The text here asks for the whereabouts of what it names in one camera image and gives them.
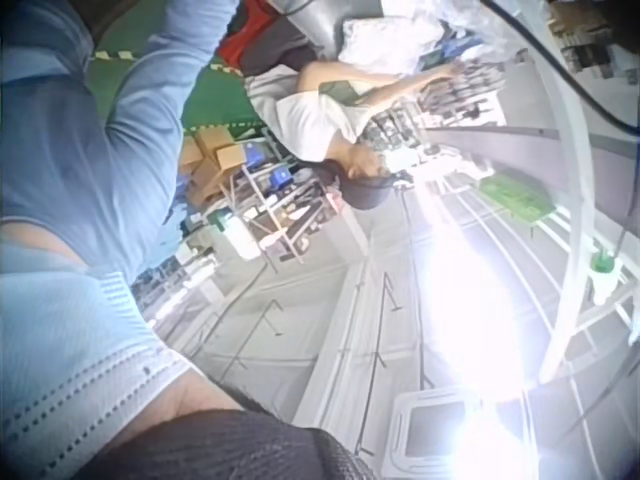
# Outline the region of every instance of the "black cable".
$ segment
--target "black cable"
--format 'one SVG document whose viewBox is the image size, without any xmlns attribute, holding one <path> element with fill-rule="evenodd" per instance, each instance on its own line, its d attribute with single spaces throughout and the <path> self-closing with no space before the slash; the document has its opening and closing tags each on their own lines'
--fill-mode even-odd
<svg viewBox="0 0 640 480">
<path fill-rule="evenodd" d="M 567 82 L 567 84 L 589 105 L 598 115 L 600 115 L 605 121 L 616 127 L 617 129 L 628 133 L 629 135 L 637 136 L 638 127 L 625 123 L 606 108 L 604 108 L 591 94 L 580 85 L 573 75 L 571 75 L 562 64 L 556 59 L 556 57 L 545 48 L 544 45 L 515 17 L 509 12 L 504 10 L 500 5 L 493 0 L 480 0 L 485 7 L 498 15 L 507 25 L 518 32 L 531 46 L 553 67 L 553 69 Z"/>
<path fill-rule="evenodd" d="M 627 211 L 627 217 L 624 225 L 622 226 L 622 233 L 620 233 L 620 238 L 618 239 L 618 243 L 616 243 L 616 247 L 613 252 L 614 260 L 618 258 L 618 255 L 620 255 L 624 238 L 631 227 L 631 221 L 634 218 L 633 214 L 638 206 L 638 195 L 640 195 L 640 91 L 638 91 L 638 150 L 636 152 L 636 164 L 633 171 L 633 190 L 631 194 L 631 202 L 629 203 L 629 210 Z"/>
</svg>

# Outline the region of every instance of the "black hair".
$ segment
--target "black hair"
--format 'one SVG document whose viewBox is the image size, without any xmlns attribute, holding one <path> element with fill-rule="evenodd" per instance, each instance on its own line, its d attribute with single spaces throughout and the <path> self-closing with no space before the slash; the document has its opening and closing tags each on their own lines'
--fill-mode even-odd
<svg viewBox="0 0 640 480">
<path fill-rule="evenodd" d="M 387 199 L 397 181 L 395 176 L 349 178 L 342 165 L 331 159 L 321 163 L 299 163 L 311 168 L 325 186 L 332 185 L 337 180 L 342 199 L 356 210 L 371 210 L 380 205 Z"/>
</svg>

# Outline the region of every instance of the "cardboard box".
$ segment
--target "cardboard box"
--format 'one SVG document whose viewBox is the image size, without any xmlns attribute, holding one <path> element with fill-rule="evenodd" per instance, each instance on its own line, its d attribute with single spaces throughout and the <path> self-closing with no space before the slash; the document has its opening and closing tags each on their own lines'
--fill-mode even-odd
<svg viewBox="0 0 640 480">
<path fill-rule="evenodd" d="M 227 127 L 205 128 L 194 135 L 194 139 L 200 151 L 210 155 L 216 153 L 220 148 L 233 145 L 235 142 Z"/>
<path fill-rule="evenodd" d="M 206 156 L 214 156 L 219 148 L 233 143 L 233 137 L 226 127 L 206 128 L 193 136 L 184 137 L 178 169 L 180 174 L 193 173 Z"/>
<path fill-rule="evenodd" d="M 235 170 L 247 163 L 247 156 L 242 145 L 221 148 L 216 152 L 216 157 L 218 158 L 218 165 L 220 165 L 220 169 L 223 172 Z"/>
<path fill-rule="evenodd" d="M 191 184 L 197 188 L 206 188 L 222 171 L 211 158 L 205 158 L 191 175 Z"/>
<path fill-rule="evenodd" d="M 193 137 L 184 137 L 178 167 L 180 174 L 188 175 L 193 172 L 203 158 L 204 155 L 200 151 L 200 148 L 198 148 L 196 140 Z"/>
<path fill-rule="evenodd" d="M 235 145 L 225 127 L 208 128 L 193 136 L 202 154 L 193 170 L 187 190 L 187 199 L 195 207 L 203 207 L 221 194 L 220 186 L 247 158 L 242 145 Z"/>
</svg>

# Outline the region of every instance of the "blue long-sleeve shirt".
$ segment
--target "blue long-sleeve shirt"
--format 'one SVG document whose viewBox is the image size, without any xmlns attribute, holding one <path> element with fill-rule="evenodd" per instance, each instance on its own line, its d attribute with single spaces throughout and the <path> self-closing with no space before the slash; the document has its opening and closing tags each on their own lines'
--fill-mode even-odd
<svg viewBox="0 0 640 480">
<path fill-rule="evenodd" d="M 169 0 L 106 124 L 70 6 L 25 0 L 4 19 L 2 221 L 49 230 L 88 265 L 0 239 L 0 444 L 21 478 L 71 477 L 190 368 L 127 285 L 173 197 L 183 105 L 237 2 Z"/>
</svg>

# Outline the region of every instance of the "person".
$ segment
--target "person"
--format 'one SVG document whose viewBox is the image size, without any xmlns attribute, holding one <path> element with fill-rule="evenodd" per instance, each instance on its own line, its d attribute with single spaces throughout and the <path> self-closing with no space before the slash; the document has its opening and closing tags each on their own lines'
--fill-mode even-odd
<svg viewBox="0 0 640 480">
<path fill-rule="evenodd" d="M 104 19 L 133 3 L 3 15 L 2 478 L 372 478 L 328 433 L 244 408 L 137 309 L 128 285 L 175 191 L 183 105 L 238 0 L 168 0 L 102 123 L 87 66 Z"/>
<path fill-rule="evenodd" d="M 245 48 L 240 69 L 257 114 L 296 155 L 298 166 L 313 170 L 351 207 L 371 210 L 389 197 L 394 182 L 382 158 L 357 141 L 367 122 L 403 95 L 456 75 L 460 67 L 449 65 L 399 79 L 318 61 L 309 40 L 284 16 Z M 379 88 L 347 106 L 321 93 L 324 83 L 339 80 Z"/>
<path fill-rule="evenodd" d="M 312 61 L 300 72 L 277 65 L 246 79 L 251 104 L 282 145 L 306 162 L 332 160 L 350 179 L 381 177 L 387 170 L 380 156 L 358 142 L 369 120 L 399 98 L 437 80 L 457 74 L 448 64 L 406 78 L 371 74 L 341 62 Z M 343 105 L 321 93 L 331 82 L 364 82 L 374 90 L 354 106 Z"/>
</svg>

